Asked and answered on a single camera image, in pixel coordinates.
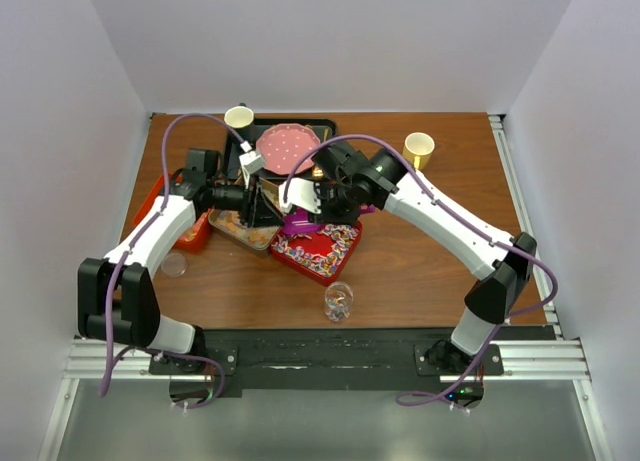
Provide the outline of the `silver tin of gummies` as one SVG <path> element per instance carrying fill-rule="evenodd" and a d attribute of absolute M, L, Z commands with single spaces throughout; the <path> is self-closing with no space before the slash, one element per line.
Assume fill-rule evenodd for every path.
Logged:
<path fill-rule="evenodd" d="M 278 187 L 267 181 L 258 178 L 265 195 L 275 204 L 280 210 L 278 203 Z M 221 184 L 232 184 L 244 186 L 242 179 L 236 182 L 223 182 Z M 242 243 L 249 248 L 257 251 L 264 251 L 268 248 L 273 238 L 278 234 L 282 226 L 280 227 L 245 227 L 242 224 L 242 211 L 225 211 L 225 210 L 212 210 L 208 217 L 210 225 L 217 231 L 226 235 L 227 237 Z"/>

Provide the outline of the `purple plastic scoop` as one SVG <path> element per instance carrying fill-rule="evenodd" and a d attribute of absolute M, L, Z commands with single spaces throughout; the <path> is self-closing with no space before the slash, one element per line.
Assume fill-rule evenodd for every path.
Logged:
<path fill-rule="evenodd" d="M 362 205 L 358 211 L 352 211 L 346 215 L 319 215 L 310 213 L 304 208 L 293 206 L 282 208 L 284 225 L 281 231 L 288 236 L 319 232 L 325 225 L 354 225 L 361 215 L 373 213 L 376 208 L 373 205 Z"/>

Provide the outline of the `red box of lollipops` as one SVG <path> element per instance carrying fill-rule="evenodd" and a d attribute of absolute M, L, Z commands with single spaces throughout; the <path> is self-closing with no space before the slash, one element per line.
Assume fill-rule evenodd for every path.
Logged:
<path fill-rule="evenodd" d="M 327 224 L 314 233 L 287 235 L 271 242 L 272 256 L 322 286 L 337 281 L 362 237 L 362 224 Z"/>

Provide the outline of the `orange candy box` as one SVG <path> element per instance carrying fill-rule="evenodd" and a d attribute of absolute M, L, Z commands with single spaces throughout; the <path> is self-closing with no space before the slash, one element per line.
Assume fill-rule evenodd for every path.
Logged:
<path fill-rule="evenodd" d="M 160 175 L 156 180 L 153 188 L 143 201 L 141 207 L 134 215 L 133 223 L 135 225 L 139 224 L 149 213 L 156 198 L 161 194 L 163 186 L 163 176 Z M 208 220 L 208 216 L 210 213 L 211 211 L 208 210 L 201 214 L 199 218 L 194 222 L 194 224 L 187 230 L 185 230 L 184 233 L 178 238 L 178 240 L 174 244 L 174 248 L 192 253 L 201 251 L 206 246 L 212 230 Z"/>

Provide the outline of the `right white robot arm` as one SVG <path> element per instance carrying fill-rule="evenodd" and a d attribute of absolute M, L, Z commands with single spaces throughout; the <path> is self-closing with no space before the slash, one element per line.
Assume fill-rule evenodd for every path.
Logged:
<path fill-rule="evenodd" d="M 316 190 L 323 216 L 347 218 L 361 205 L 387 211 L 438 241 L 475 277 L 450 338 L 425 353 L 436 369 L 469 373 L 480 363 L 489 334 L 505 321 L 528 284 L 536 240 L 485 223 L 429 184 L 394 150 L 381 148 L 367 157 L 339 141 L 312 160 L 330 181 Z"/>

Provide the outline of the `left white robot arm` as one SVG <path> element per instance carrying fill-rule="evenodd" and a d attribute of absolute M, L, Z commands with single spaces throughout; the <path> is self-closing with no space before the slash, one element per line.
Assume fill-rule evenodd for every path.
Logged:
<path fill-rule="evenodd" d="M 212 208 L 235 211 L 250 227 L 282 224 L 257 173 L 266 161 L 257 150 L 240 157 L 241 184 L 218 184 L 219 152 L 190 149 L 185 167 L 168 176 L 143 220 L 100 259 L 79 269 L 78 329 L 81 336 L 172 354 L 185 373 L 200 371 L 207 348 L 200 327 L 162 315 L 153 278 L 183 233 Z"/>

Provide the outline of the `gold spoon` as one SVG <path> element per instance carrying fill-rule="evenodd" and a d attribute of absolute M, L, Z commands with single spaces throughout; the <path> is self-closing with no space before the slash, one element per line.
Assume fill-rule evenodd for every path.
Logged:
<path fill-rule="evenodd" d="M 317 165 L 312 168 L 312 178 L 313 179 L 322 179 L 325 177 L 324 171 Z"/>

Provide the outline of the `pink polka dot plate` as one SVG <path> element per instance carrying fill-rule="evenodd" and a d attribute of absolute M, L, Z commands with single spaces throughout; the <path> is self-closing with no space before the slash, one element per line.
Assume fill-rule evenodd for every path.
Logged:
<path fill-rule="evenodd" d="M 314 131 L 297 123 L 280 123 L 268 128 L 256 141 L 266 160 L 265 169 L 288 175 L 299 159 L 320 144 Z"/>

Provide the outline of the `black serving tray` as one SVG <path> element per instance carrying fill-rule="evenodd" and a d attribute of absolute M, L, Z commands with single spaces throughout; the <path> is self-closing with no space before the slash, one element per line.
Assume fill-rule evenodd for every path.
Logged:
<path fill-rule="evenodd" d="M 325 118 L 265 118 L 265 117 L 257 117 L 254 121 L 254 138 L 252 142 L 249 142 L 252 148 L 256 147 L 256 141 L 258 138 L 270 127 L 280 124 L 280 123 L 297 123 L 311 128 L 314 133 L 319 137 L 320 144 L 327 139 L 332 138 L 338 134 L 337 125 L 333 120 L 325 119 Z M 232 135 L 227 135 L 226 146 L 224 151 L 224 158 L 222 164 L 222 174 L 230 181 L 236 181 L 237 179 L 242 179 L 242 173 L 240 168 L 239 156 L 243 154 L 244 151 L 241 149 L 238 144 L 237 139 Z M 296 170 L 295 176 L 300 176 L 304 179 L 312 180 L 312 168 L 314 164 L 312 159 L 307 159 L 301 166 Z M 277 175 L 275 173 L 267 171 L 265 168 L 261 169 L 257 172 L 257 175 L 260 178 L 266 179 L 270 182 L 274 182 L 276 184 L 282 183 L 286 180 L 289 175 Z"/>

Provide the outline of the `yellow mug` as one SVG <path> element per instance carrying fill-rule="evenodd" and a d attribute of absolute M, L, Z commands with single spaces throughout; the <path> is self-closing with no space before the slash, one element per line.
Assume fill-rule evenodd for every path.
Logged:
<path fill-rule="evenodd" d="M 422 171 L 435 150 L 434 139 L 424 132 L 413 132 L 406 136 L 402 155 L 413 167 Z"/>

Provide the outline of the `dark green cup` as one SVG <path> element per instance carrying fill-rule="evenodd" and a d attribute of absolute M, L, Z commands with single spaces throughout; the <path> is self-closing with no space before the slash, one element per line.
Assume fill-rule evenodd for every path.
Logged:
<path fill-rule="evenodd" d="M 244 140 L 253 141 L 255 113 L 245 103 L 239 103 L 229 108 L 224 113 L 223 120 Z"/>

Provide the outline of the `clear glass jar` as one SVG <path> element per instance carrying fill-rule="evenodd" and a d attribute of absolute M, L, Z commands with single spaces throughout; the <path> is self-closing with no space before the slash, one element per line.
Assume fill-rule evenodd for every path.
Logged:
<path fill-rule="evenodd" d="M 350 316 L 353 301 L 354 293 L 352 288 L 347 283 L 336 281 L 325 290 L 325 315 L 332 322 L 342 322 Z"/>

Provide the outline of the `clear jar lid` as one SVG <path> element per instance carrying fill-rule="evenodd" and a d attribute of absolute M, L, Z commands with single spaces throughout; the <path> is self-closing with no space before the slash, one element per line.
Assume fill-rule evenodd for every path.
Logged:
<path fill-rule="evenodd" d="M 186 257 L 178 251 L 168 253 L 160 264 L 161 272 L 171 278 L 183 276 L 188 269 Z"/>

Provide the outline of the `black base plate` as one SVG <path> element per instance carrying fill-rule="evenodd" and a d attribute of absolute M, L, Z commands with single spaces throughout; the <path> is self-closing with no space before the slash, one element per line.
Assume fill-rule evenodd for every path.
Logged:
<path fill-rule="evenodd" d="M 208 355 L 223 366 L 223 394 L 245 390 L 439 391 L 426 352 L 448 327 L 207 329 Z"/>

